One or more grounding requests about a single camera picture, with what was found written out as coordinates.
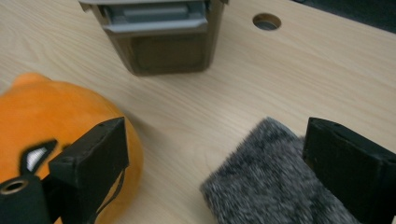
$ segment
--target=brown box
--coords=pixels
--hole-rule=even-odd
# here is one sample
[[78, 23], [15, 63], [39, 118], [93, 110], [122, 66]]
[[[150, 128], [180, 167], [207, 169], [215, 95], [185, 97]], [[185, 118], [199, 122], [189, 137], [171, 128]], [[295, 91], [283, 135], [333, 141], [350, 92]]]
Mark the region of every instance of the brown box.
[[79, 0], [135, 75], [188, 73], [212, 62], [228, 0]]

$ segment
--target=gray furry object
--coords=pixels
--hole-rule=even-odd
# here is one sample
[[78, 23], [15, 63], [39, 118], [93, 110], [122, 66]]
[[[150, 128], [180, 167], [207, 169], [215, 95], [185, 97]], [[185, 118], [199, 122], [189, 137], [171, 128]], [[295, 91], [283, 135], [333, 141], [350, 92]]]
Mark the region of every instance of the gray furry object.
[[303, 146], [278, 121], [262, 121], [201, 186], [218, 223], [359, 223], [304, 163]]

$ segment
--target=light wood surface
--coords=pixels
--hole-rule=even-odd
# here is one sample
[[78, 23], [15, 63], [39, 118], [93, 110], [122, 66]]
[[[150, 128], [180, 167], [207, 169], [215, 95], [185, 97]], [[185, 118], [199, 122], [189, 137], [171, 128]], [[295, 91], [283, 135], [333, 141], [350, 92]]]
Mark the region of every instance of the light wood surface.
[[[266, 32], [252, 18], [282, 20]], [[132, 120], [141, 189], [117, 223], [215, 223], [200, 184], [262, 119], [330, 119], [396, 151], [396, 35], [289, 0], [233, 0], [203, 73], [136, 77], [75, 0], [0, 3], [0, 93], [23, 72], [90, 88]]]

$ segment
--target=table grommet hole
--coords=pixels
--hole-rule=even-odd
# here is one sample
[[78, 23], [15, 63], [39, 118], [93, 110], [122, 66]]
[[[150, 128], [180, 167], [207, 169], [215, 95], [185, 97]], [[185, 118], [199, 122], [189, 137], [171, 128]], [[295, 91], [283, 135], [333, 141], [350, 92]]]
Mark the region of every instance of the table grommet hole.
[[265, 31], [277, 30], [282, 22], [279, 17], [270, 13], [260, 13], [253, 17], [253, 24]]

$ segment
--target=fuzzy sock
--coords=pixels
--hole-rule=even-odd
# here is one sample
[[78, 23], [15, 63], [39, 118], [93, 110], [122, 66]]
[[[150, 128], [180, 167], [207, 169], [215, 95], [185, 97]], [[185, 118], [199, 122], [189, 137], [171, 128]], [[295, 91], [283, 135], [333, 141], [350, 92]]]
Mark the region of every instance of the fuzzy sock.
[[218, 223], [359, 223], [304, 163], [303, 146], [278, 121], [262, 121], [201, 186]]

